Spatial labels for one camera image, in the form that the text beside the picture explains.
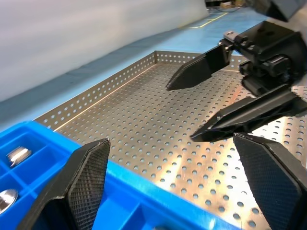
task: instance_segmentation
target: blue bin divider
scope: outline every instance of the blue bin divider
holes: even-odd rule
[[[6,155],[23,146],[30,157],[10,168]],[[36,122],[0,133],[0,191],[14,188],[18,200],[0,214],[0,229],[15,229],[48,181],[80,145]],[[219,217],[109,161],[94,230],[237,230]]]

